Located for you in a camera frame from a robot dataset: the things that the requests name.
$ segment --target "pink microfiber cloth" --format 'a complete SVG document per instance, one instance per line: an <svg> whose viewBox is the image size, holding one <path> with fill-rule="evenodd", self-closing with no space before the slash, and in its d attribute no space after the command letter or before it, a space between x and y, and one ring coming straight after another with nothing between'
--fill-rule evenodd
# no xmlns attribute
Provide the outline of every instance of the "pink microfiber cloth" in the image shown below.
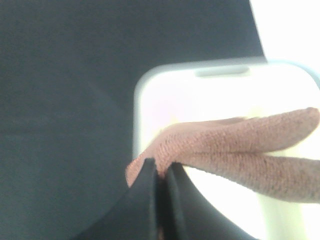
<svg viewBox="0 0 320 240"><path fill-rule="evenodd" d="M144 160L154 158L161 178L178 162L273 198L320 203L320 161L265 154L299 143L319 121L319 110L309 107L262 118L177 123L127 166L126 180L131 186Z"/></svg>

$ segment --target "phone screen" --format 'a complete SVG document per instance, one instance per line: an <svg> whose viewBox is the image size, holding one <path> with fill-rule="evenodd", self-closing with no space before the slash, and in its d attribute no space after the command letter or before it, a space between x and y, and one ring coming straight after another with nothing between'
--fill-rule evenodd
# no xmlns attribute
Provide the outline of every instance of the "phone screen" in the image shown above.
<svg viewBox="0 0 320 240"><path fill-rule="evenodd" d="M320 109L320 90L315 80L302 68L288 63L169 67L141 81L135 90L134 157L163 128L175 123ZM296 146L271 154L320 160L316 143L320 143L320 127ZM184 169L216 209L253 237L320 239L320 204L277 200L223 177L192 167Z"/></svg>

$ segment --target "dark gray background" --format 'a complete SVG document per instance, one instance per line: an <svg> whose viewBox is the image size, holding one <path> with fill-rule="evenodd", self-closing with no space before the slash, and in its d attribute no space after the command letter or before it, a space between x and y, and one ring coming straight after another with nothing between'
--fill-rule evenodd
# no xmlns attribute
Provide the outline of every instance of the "dark gray background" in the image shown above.
<svg viewBox="0 0 320 240"><path fill-rule="evenodd" d="M0 239L68 239L121 197L143 73L262 55L247 0L1 1Z"/></svg>

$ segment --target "white smartphone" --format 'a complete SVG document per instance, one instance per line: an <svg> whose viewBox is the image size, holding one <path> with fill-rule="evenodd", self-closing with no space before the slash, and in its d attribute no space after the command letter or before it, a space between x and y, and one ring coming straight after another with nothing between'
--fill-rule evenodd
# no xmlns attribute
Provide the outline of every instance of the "white smartphone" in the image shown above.
<svg viewBox="0 0 320 240"><path fill-rule="evenodd" d="M314 77L293 64L238 58L160 66L135 89L133 157L175 123L262 117L307 107L320 109L320 90ZM320 127L298 145L272 154L320 160L315 143L320 143ZM184 169L216 209L253 237L320 239L320 204L280 201L223 177Z"/></svg>

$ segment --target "smartphone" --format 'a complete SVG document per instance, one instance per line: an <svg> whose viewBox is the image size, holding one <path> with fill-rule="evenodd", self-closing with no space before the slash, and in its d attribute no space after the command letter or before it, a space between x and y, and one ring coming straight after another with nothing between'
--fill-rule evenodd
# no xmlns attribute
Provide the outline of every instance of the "smartphone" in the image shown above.
<svg viewBox="0 0 320 240"><path fill-rule="evenodd" d="M135 88L133 157L175 123L262 117L307 107L320 109L320 90L315 76L294 64L237 58L156 67ZM272 154L320 160L315 143L320 143L320 127L298 145ZM320 204L281 201L214 174L184 169L216 209L253 237L320 239Z"/></svg>

